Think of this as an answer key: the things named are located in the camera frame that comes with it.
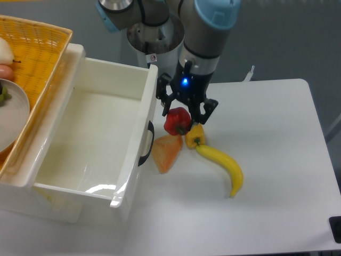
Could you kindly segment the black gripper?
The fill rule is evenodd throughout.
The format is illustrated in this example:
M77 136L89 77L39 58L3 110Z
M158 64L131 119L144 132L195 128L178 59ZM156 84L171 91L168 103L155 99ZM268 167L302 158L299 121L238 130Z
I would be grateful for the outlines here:
M180 62L177 63L173 79L168 73L162 73L157 80L156 98L163 106L162 116L166 116L172 102L177 99L188 106L191 123L188 130L194 125L204 125L218 106L218 101L208 99L206 91L213 73L198 75L189 72Z

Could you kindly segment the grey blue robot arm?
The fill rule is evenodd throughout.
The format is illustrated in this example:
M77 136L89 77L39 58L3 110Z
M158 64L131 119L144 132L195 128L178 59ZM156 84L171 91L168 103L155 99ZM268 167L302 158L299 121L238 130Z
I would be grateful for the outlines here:
M175 74L163 73L157 84L163 116L171 114L177 100L188 107L191 119L176 134L187 133L195 124L205 124L218 102L206 97L210 79L234 26L240 1L98 1L101 17L114 30L142 23L148 27L165 24L161 17L177 12L184 25L184 41Z

